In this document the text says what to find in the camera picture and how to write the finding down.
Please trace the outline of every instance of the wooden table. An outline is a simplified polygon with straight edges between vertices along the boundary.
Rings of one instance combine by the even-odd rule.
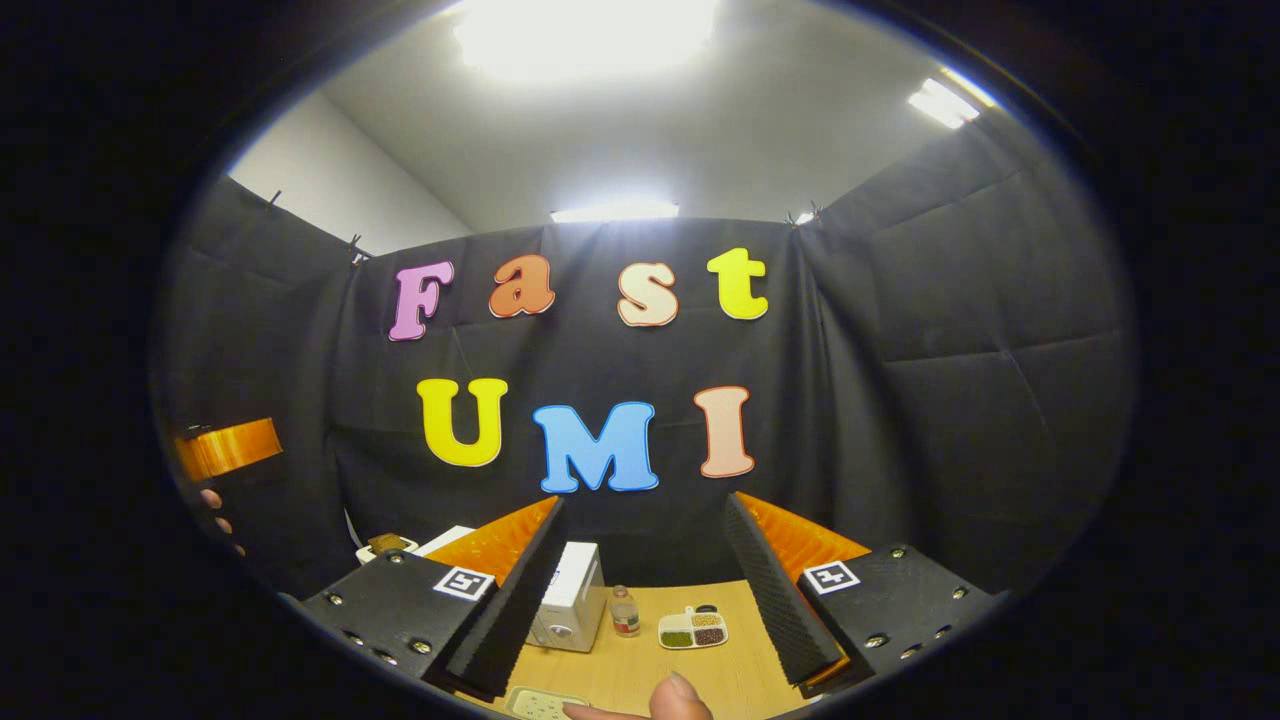
[[[525,644],[507,687],[577,696],[594,707],[648,716],[654,685],[675,670],[698,688],[717,719],[773,717],[808,702],[782,675],[746,580],[628,589],[640,610],[639,635],[618,637],[605,607],[591,652]],[[724,616],[728,642],[695,650],[659,646],[658,619],[699,605],[714,605]],[[504,697],[492,703],[460,697],[506,714]]]

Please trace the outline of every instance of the ceiling light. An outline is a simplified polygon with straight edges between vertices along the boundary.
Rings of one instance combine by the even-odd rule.
[[[950,105],[957,115],[966,120],[978,117],[978,110],[973,105],[965,102],[963,97],[951,92],[945,85],[933,78],[924,81],[924,91]]]
[[[467,65],[521,81],[652,70],[690,58],[716,0],[471,0],[453,28]]]
[[[947,76],[947,78],[950,78],[951,82],[963,87],[965,92],[977,97],[978,101],[982,102],[983,105],[988,108],[996,106],[996,100],[992,96],[983,92],[980,87],[970,82],[969,78],[964,77],[963,74],[952,70],[951,68],[942,68],[942,74]]]
[[[609,220],[644,220],[649,218],[675,218],[680,205],[672,202],[652,202],[632,200],[579,208],[576,210],[557,210],[552,220],[557,223],[607,223]]]
[[[955,114],[946,102],[938,100],[932,95],[925,95],[923,92],[916,92],[906,99],[913,106],[919,108],[924,114],[929,115],[934,120],[947,126],[951,129],[964,124],[964,118]]]
[[[927,78],[920,92],[911,95],[906,101],[951,129],[978,117],[978,110],[973,105],[933,78]]]

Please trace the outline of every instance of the sectioned plate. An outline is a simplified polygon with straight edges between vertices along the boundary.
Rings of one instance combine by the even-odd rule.
[[[590,707],[590,703],[580,697],[539,691],[525,685],[511,688],[511,692],[507,694],[506,707],[507,712],[511,712],[516,717],[527,717],[529,720],[568,720],[568,715],[564,715],[561,710],[566,702],[576,702],[577,705]]]
[[[705,625],[695,625],[694,618],[707,618],[710,623]],[[698,630],[721,630],[723,637],[717,642],[699,643]],[[668,644],[663,639],[666,633],[685,633],[689,635],[689,644]],[[719,612],[695,612],[694,609],[685,607],[685,611],[680,615],[664,615],[658,620],[658,644],[667,650],[694,650],[699,647],[714,647],[718,644],[724,644],[728,642],[728,624],[724,623],[724,616]]]

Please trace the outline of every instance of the glass bottle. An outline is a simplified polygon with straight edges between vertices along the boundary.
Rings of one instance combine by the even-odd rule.
[[[636,601],[626,585],[613,585],[609,615],[613,618],[613,630],[620,635],[634,638],[640,634],[640,611],[636,610]]]

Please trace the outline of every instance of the finger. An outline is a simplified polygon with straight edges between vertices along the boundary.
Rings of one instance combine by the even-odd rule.
[[[570,717],[570,720],[649,720],[648,717],[643,717],[640,715],[609,712],[608,710],[588,707],[576,702],[566,702],[563,705],[563,712]]]
[[[653,720],[713,720],[710,708],[680,673],[672,673],[653,689],[649,712]]]

